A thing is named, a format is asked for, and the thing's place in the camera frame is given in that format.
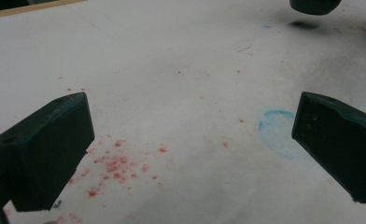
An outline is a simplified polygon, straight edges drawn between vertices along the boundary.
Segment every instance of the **blue circle mark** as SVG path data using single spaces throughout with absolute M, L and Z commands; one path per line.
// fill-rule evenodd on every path
M 291 138 L 295 114 L 286 110 L 270 110 L 259 123 L 261 141 L 274 153 L 288 160 L 308 159 L 308 153 Z

